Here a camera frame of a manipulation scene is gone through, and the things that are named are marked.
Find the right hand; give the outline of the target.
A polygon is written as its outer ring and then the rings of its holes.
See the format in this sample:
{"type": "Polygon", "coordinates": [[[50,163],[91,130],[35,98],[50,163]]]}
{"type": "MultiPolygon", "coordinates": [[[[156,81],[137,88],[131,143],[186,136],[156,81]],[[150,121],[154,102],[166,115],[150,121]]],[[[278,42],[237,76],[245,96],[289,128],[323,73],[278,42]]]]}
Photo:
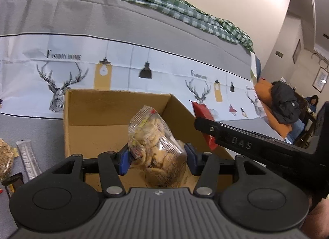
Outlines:
{"type": "Polygon", "coordinates": [[[328,238],[328,203],[327,198],[322,198],[306,217],[301,230],[309,238],[328,238]]]}

